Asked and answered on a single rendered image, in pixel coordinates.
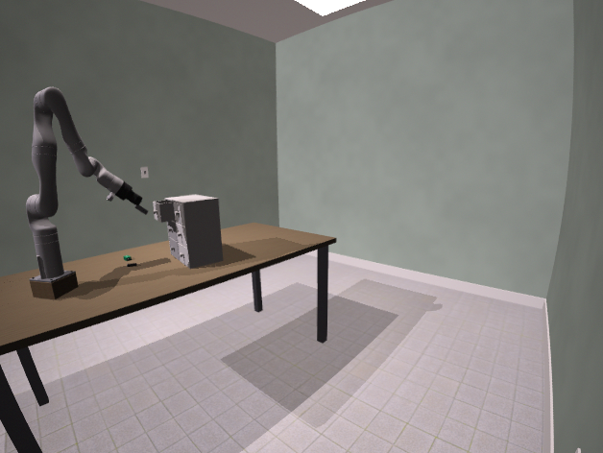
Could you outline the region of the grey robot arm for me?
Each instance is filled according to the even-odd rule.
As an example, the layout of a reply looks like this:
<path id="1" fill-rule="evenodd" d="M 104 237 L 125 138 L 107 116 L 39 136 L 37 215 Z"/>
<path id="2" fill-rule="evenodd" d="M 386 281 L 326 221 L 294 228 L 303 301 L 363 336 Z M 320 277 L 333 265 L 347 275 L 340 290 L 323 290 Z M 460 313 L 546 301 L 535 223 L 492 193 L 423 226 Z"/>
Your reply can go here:
<path id="1" fill-rule="evenodd" d="M 32 162 L 39 178 L 39 194 L 28 198 L 26 212 L 34 236 L 41 279 L 64 274 L 57 227 L 48 219 L 58 210 L 57 141 L 52 130 L 52 111 L 60 123 L 63 141 L 80 174 L 87 178 L 94 175 L 97 182 L 106 188 L 114 178 L 97 159 L 87 156 L 87 148 L 74 125 L 61 91 L 55 87 L 39 91 L 34 98 L 32 145 Z"/>

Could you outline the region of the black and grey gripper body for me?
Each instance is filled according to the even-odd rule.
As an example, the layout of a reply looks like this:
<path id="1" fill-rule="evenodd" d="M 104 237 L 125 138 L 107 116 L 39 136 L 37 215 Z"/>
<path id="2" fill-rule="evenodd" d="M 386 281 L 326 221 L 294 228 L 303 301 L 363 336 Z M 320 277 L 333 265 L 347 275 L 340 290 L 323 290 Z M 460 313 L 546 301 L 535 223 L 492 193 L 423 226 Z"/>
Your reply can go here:
<path id="1" fill-rule="evenodd" d="M 132 191 L 133 188 L 131 186 L 116 176 L 114 176 L 107 189 L 110 192 L 107 197 L 109 201 L 112 201 L 114 196 L 117 196 L 123 201 L 127 199 L 135 205 L 139 205 L 142 200 L 142 197 Z"/>

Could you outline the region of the small grey chest of drawers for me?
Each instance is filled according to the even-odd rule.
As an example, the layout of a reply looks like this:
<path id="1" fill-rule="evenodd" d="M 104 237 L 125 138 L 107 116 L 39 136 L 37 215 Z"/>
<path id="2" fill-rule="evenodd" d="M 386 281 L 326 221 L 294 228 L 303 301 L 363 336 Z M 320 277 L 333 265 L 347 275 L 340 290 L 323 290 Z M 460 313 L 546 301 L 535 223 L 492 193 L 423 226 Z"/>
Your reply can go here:
<path id="1" fill-rule="evenodd" d="M 182 202 L 195 195 L 165 198 L 165 200 L 183 203 L 186 244 L 189 269 L 223 261 L 219 198 L 206 197 Z M 169 200 L 171 199 L 171 200 Z M 205 200 L 212 199 L 212 200 Z"/>

